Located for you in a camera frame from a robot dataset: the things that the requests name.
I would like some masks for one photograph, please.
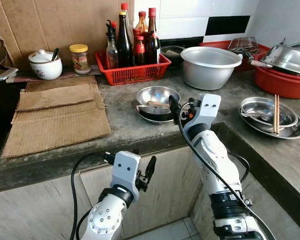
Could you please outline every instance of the yellow jar lid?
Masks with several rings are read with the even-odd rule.
[[[88,51],[88,46],[85,44],[73,44],[69,46],[69,49],[73,53],[83,53]]]

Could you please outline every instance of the black cable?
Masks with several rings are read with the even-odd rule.
[[[77,220],[78,220],[78,203],[77,203],[77,194],[76,194],[76,187],[75,187],[75,172],[77,170],[77,167],[83,160],[93,156],[98,156],[102,158],[104,157],[104,155],[99,153],[90,153],[84,155],[75,163],[71,172],[71,189],[72,189],[72,197],[73,197],[73,225],[72,225],[70,240],[74,240],[76,228],[77,228]]]
[[[79,238],[79,230],[80,230],[80,226],[82,224],[82,222],[85,220],[85,218],[89,215],[90,211],[92,208],[90,208],[79,220],[78,225],[76,226],[76,230],[75,230],[75,238],[76,240],[80,240]]]
[[[236,191],[234,191],[232,189],[232,187],[230,187],[230,185],[219,175],[219,173],[217,173],[217,171],[209,165],[209,163],[200,155],[200,153],[197,151],[197,149],[191,143],[191,141],[188,138],[188,136],[186,135],[186,133],[184,131],[184,128],[182,127],[182,123],[181,123],[181,114],[182,114],[183,108],[187,105],[189,105],[189,102],[186,102],[184,105],[182,105],[182,107],[179,110],[179,114],[178,114],[178,118],[177,118],[178,119],[178,126],[179,126],[179,129],[181,131],[181,134],[182,134],[183,138],[188,143],[189,147],[194,152],[194,154],[199,158],[199,160],[229,189],[229,191],[235,196],[235,198],[238,200],[238,202],[241,203],[241,205],[250,212],[250,214],[256,219],[256,221],[260,225],[263,226],[263,230],[265,231],[266,235],[269,237],[269,240],[276,240],[275,236],[273,235],[271,230],[268,228],[268,226],[264,223],[264,221],[262,221],[262,219],[260,217],[258,217],[258,215],[255,214],[245,204],[245,202],[239,197],[239,195],[236,193]]]
[[[231,155],[231,156],[234,156],[236,159],[238,159],[240,161],[240,163],[245,167],[245,172],[244,172],[244,175],[242,176],[240,182],[243,183],[243,181],[246,179],[246,177],[248,176],[249,172],[250,172],[250,164],[249,162],[244,159],[242,156],[230,151],[230,150],[227,150],[228,154]]]

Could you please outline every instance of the wooden cabinet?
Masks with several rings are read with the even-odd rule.
[[[128,209],[122,222],[122,239],[189,216],[198,197],[202,183],[189,147],[154,155],[157,161],[148,190],[141,191],[138,202]],[[151,156],[141,159],[139,168],[143,173]],[[109,187],[111,171],[112,167],[103,167],[81,172],[91,205],[95,205],[101,191]]]
[[[91,208],[77,174],[78,216]],[[73,224],[70,176],[0,192],[0,240],[65,240]]]

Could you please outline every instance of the dish rack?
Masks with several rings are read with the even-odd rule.
[[[201,47],[213,47],[213,48],[218,48],[218,49],[224,49],[228,50],[228,47],[231,43],[231,40],[228,41],[211,41],[211,42],[200,42],[199,46]],[[258,53],[253,54],[253,56],[259,55],[259,54],[265,54],[267,53],[270,48],[267,46],[263,46],[261,44],[258,44]],[[246,70],[251,70],[254,69],[255,67],[250,65],[248,63],[248,59],[246,57],[243,58],[241,65],[237,66],[234,68],[235,71],[246,71]]]
[[[104,73],[111,86],[158,80],[163,77],[168,65],[171,64],[168,58],[160,54],[158,64],[106,69],[106,52],[96,52],[95,58],[100,71]]]

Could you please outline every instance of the glass jar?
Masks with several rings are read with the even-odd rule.
[[[73,44],[69,47],[74,71],[80,75],[86,75],[91,72],[88,56],[88,46],[85,44]]]

